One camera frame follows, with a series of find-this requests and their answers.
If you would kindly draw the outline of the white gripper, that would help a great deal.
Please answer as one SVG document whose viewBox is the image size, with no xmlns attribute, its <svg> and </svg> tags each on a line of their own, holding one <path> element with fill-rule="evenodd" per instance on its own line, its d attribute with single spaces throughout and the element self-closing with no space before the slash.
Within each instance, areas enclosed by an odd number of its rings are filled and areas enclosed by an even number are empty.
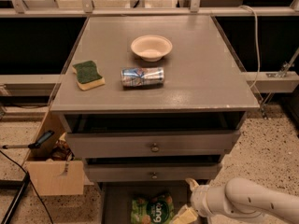
<svg viewBox="0 0 299 224">
<path fill-rule="evenodd" d="M 191 205 L 183 205 L 178 213 L 171 219 L 170 224 L 192 224 L 201 217 L 213 217 L 215 215 L 225 215 L 227 202 L 224 187 L 211 187 L 209 185 L 199 185 L 193 178 L 186 178 L 191 195 Z"/>
</svg>

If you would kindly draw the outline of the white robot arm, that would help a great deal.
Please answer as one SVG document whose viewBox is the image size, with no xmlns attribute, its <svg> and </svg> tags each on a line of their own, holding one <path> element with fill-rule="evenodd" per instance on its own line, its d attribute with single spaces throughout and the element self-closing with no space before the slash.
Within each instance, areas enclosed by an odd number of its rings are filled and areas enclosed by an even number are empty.
<svg viewBox="0 0 299 224">
<path fill-rule="evenodd" d="M 190 206 L 183 205 L 170 224 L 195 224 L 199 217 L 223 215 L 248 223 L 262 222 L 266 214 L 288 224 L 299 224 L 299 197 L 267 189 L 236 177 L 220 187 L 186 182 L 192 192 Z"/>
</svg>

